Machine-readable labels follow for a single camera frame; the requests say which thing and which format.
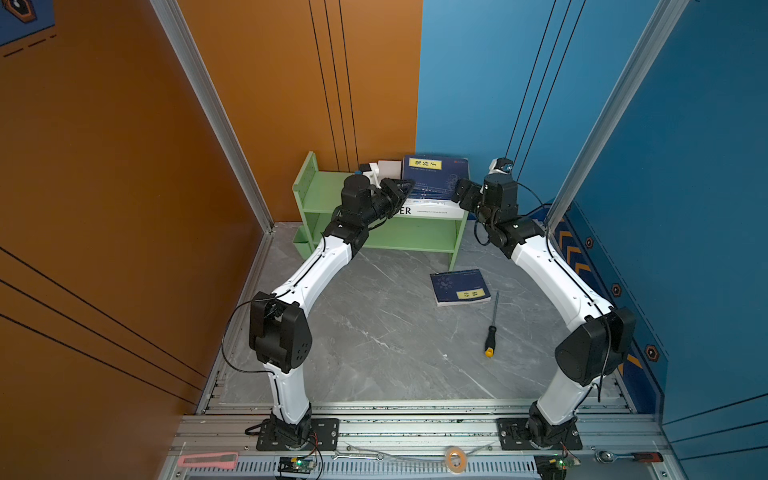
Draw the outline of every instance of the orange wall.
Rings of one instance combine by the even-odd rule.
[[[0,57],[0,477],[154,478],[262,233],[149,2],[55,14]]]
[[[354,171],[415,150],[421,0],[180,5],[275,221],[300,221],[307,151]]]

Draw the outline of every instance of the yellow title label with chinese characters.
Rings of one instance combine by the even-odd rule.
[[[471,298],[478,298],[479,296],[485,295],[485,291],[482,288],[478,288],[477,290],[464,290],[463,292],[456,292],[456,295],[458,295],[459,300],[469,300]]]
[[[408,162],[411,167],[432,168],[433,170],[442,170],[441,160],[424,160],[423,158],[411,158]]]

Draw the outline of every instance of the white robotic arm segment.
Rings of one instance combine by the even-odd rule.
[[[273,293],[280,295],[286,303],[298,302],[305,315],[310,314],[317,297],[328,285],[334,275],[352,259],[352,247],[338,237],[323,237],[320,245],[301,267],[283,285]]]
[[[542,235],[526,239],[517,245],[510,260],[536,282],[573,332],[587,316],[598,318],[610,311],[611,303],[597,295],[576,272],[566,273],[571,267],[559,255],[549,253],[554,247],[550,244],[548,250],[546,241]]]

